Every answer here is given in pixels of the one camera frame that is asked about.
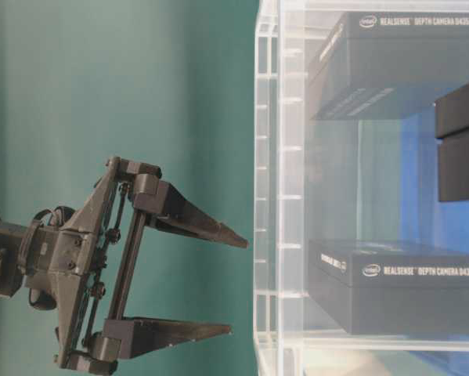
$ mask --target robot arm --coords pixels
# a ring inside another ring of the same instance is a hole
[[[12,297],[25,277],[32,307],[58,309],[58,367],[104,375],[116,370],[118,359],[230,332],[228,325],[124,316],[144,228],[248,246],[245,239],[161,180],[159,167],[119,157],[111,158],[106,166],[106,174],[81,209],[41,211],[28,227],[0,221],[0,296]],[[118,187],[120,202],[110,228]],[[119,226],[127,198],[133,216],[110,310],[102,331],[93,334],[98,303],[105,293],[100,279],[106,250],[121,237]],[[50,220],[43,223],[47,215]],[[80,351],[81,326],[90,300],[92,308],[81,341],[84,350]]]

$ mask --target metal rod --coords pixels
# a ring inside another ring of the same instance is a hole
[[[146,213],[140,210],[133,211],[132,222],[124,245],[123,257],[117,273],[112,302],[110,303],[108,315],[110,320],[121,320],[123,318],[145,224]]]

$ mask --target label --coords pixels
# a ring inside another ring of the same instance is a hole
[[[381,266],[378,264],[370,264],[363,268],[363,276],[376,277],[381,273]]]
[[[469,268],[458,266],[384,266],[385,276],[469,277]]]
[[[465,16],[434,16],[434,17],[377,17],[373,14],[364,16],[359,20],[359,26],[363,29],[371,29],[376,26],[469,26],[469,17]]]
[[[339,261],[336,258],[333,258],[329,255],[325,255],[324,253],[321,254],[321,261],[332,265],[334,268],[339,269],[342,273],[345,273],[347,270],[347,262]]]
[[[376,102],[378,102],[379,100],[381,100],[382,98],[384,98],[385,96],[388,96],[389,94],[391,94],[392,92],[394,92],[394,88],[386,88],[384,90],[382,90],[381,92],[379,92],[378,94],[376,94],[375,96],[372,96],[370,99],[368,99],[365,103],[363,103],[361,106],[355,108],[353,111],[349,112],[347,114],[347,116],[356,116],[357,114],[359,114],[360,112],[363,112],[364,110],[366,110],[368,107],[370,107],[371,105],[375,104]]]
[[[361,20],[359,20],[359,26],[363,27],[364,29],[370,29],[377,25],[378,18],[374,15],[371,16],[364,16]]]

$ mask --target black object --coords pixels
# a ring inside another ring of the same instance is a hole
[[[469,200],[469,84],[436,101],[439,200]]]
[[[469,255],[406,242],[311,240],[308,291],[350,334],[469,334]]]
[[[161,180],[157,166],[112,157],[82,208],[60,206],[40,211],[28,227],[0,221],[0,296],[12,297],[29,287],[29,304],[40,310],[58,309],[55,329],[59,368],[108,375],[118,359],[230,332],[229,325],[202,324],[154,318],[127,318],[124,309],[132,283],[140,241],[147,227],[202,240],[246,248],[248,242],[226,225],[202,212],[172,184]],[[120,204],[110,228],[114,199]],[[119,226],[126,200],[133,220],[117,275],[103,331],[92,333],[100,299],[109,244],[121,238]],[[43,218],[51,215],[49,221]],[[81,329],[92,308],[81,344]]]
[[[469,129],[469,83],[436,100],[436,137]]]
[[[469,82],[469,14],[345,13],[308,72],[309,118],[405,118]]]

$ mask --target bolt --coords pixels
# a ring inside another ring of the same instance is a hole
[[[116,244],[121,239],[121,231],[119,229],[108,229],[106,237],[111,244]]]

